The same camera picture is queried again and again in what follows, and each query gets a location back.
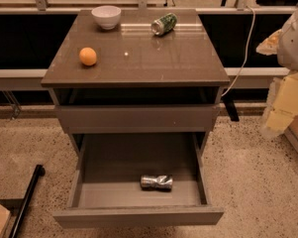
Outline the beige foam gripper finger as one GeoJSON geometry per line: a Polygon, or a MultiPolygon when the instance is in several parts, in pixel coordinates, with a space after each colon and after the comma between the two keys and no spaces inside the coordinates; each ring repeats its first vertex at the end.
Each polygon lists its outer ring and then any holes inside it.
{"type": "Polygon", "coordinates": [[[274,78],[269,86],[261,120],[261,134],[266,138],[281,135],[298,115],[298,72],[282,79],[274,78]]]}
{"type": "Polygon", "coordinates": [[[278,42],[280,34],[282,33],[281,30],[277,30],[272,33],[269,37],[267,37],[262,43],[260,43],[256,47],[256,51],[265,56],[271,56],[277,54],[278,49],[278,42]]]}

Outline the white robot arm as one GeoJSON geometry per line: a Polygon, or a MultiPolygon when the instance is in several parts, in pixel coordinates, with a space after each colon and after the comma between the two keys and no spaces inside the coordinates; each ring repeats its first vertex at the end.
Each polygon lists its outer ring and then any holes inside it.
{"type": "Polygon", "coordinates": [[[261,132],[271,138],[283,134],[298,115],[298,8],[262,43],[256,51],[261,55],[276,55],[281,66],[289,69],[282,79],[274,78],[269,86],[261,132]]]}

